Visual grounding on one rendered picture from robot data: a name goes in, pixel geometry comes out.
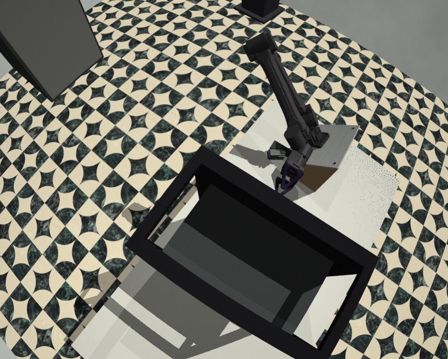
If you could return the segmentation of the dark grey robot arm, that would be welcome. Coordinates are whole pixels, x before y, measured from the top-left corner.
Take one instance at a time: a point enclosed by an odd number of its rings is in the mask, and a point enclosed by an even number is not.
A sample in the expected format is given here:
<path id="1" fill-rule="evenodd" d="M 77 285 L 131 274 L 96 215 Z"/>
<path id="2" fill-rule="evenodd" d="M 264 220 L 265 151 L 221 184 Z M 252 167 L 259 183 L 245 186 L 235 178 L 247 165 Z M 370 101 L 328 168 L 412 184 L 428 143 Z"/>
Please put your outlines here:
<path id="1" fill-rule="evenodd" d="M 249 61 L 257 60 L 264 70 L 287 123 L 284 137 L 292 150 L 274 140 L 267 152 L 268 159 L 282 160 L 286 156 L 287 160 L 297 163 L 303 155 L 308 161 L 312 147 L 321 148 L 330 137 L 329 133 L 321 132 L 313 108 L 298 96 L 276 53 L 278 46 L 270 32 L 247 40 L 243 48 Z"/>

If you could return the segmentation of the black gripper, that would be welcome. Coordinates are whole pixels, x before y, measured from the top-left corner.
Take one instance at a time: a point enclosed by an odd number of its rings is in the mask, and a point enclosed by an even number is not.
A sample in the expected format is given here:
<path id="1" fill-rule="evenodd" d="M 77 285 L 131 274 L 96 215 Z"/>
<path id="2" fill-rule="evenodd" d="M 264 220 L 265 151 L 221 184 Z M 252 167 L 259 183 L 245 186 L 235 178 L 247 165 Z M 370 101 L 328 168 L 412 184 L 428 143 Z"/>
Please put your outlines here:
<path id="1" fill-rule="evenodd" d="M 281 188 L 284 189 L 284 191 L 280 194 L 284 195 L 285 193 L 290 191 L 298 182 L 298 180 L 304 175 L 303 172 L 305 171 L 304 166 L 306 162 L 307 159 L 303 158 L 303 155 L 301 155 L 297 163 L 288 159 L 280 172 L 280 174 L 282 175 L 282 179 L 280 177 L 276 178 L 275 191 L 278 192 L 279 184 L 281 184 Z M 286 176 L 290 177 L 290 182 L 285 180 Z"/>

